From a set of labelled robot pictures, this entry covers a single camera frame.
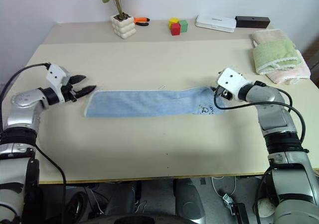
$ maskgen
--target green towel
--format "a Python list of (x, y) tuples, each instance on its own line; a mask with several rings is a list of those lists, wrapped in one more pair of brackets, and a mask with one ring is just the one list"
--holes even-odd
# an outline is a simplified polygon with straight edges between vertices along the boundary
[(278, 70), (290, 70), (301, 64), (290, 40), (274, 40), (259, 44), (253, 50), (256, 72), (265, 75)]

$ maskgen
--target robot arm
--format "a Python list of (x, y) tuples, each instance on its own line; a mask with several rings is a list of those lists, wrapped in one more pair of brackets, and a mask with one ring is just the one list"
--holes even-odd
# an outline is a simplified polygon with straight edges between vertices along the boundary
[(47, 66), (49, 88), (35, 89), (12, 97), (12, 108), (0, 140), (0, 221), (19, 223), (28, 193), (38, 184), (39, 162), (35, 159), (35, 141), (40, 114), (54, 104), (89, 94), (95, 86), (74, 91), (85, 76), (70, 76), (55, 64)]
[[(252, 82), (230, 68), (221, 72), (216, 95), (238, 101), (280, 102), (284, 99), (275, 88)], [(284, 106), (255, 105), (262, 134), (266, 141), (273, 201), (277, 206), (276, 224), (319, 223), (319, 183), (301, 146), (290, 113)]]

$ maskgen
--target toy block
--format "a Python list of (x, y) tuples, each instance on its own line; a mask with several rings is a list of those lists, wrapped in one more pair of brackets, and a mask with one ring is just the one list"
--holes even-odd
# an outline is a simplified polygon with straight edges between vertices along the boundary
[(180, 25), (180, 32), (187, 32), (187, 28), (188, 28), (188, 23), (186, 20), (181, 20), (178, 22)]
[(172, 23), (170, 27), (170, 31), (172, 36), (177, 36), (180, 34), (180, 24), (179, 23)]
[(169, 22), (168, 22), (168, 27), (170, 29), (171, 25), (174, 24), (174, 23), (178, 23), (179, 19), (176, 18), (176, 17), (172, 17)]

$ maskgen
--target folded towel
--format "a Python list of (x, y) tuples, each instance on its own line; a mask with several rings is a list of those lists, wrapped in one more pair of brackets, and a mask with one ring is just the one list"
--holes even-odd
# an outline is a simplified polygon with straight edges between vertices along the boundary
[(257, 43), (257, 45), (275, 40), (289, 40), (288, 36), (280, 29), (255, 31), (252, 34), (252, 37), (254, 41)]
[(286, 83), (290, 85), (290, 84), (296, 84), (300, 80), (310, 79), (309, 67), (307, 66), (300, 51), (296, 50), (296, 52), (301, 60), (301, 65), (288, 71), (274, 71), (274, 72), (268, 73), (267, 76), (269, 77), (269, 79), (272, 80), (272, 82), (276, 84)]
[(290, 40), (275, 40), (256, 46), (253, 50), (256, 72), (260, 75), (290, 70), (300, 65), (300, 59)]
[[(148, 117), (182, 113), (221, 113), (209, 87), (184, 91), (97, 91), (89, 99), (86, 117)], [(221, 98), (217, 104), (223, 106)]]

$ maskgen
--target pliers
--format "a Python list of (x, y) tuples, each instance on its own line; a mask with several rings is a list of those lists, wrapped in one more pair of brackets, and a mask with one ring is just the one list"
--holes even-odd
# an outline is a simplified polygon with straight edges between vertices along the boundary
[(148, 26), (150, 21), (147, 17), (134, 17), (134, 23), (138, 26)]

